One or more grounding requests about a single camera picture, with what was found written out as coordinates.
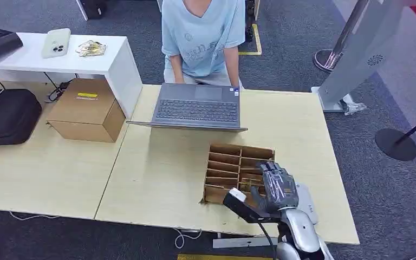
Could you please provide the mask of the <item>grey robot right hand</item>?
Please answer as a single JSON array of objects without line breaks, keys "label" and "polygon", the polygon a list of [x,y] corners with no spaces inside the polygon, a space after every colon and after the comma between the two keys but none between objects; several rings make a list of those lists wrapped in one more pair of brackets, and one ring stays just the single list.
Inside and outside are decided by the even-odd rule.
[{"label": "grey robot right hand", "polygon": [[299,197],[294,177],[280,165],[272,161],[261,161],[257,167],[262,173],[265,196],[261,196],[256,186],[250,187],[257,207],[266,213],[275,214],[285,209],[298,207]]}]

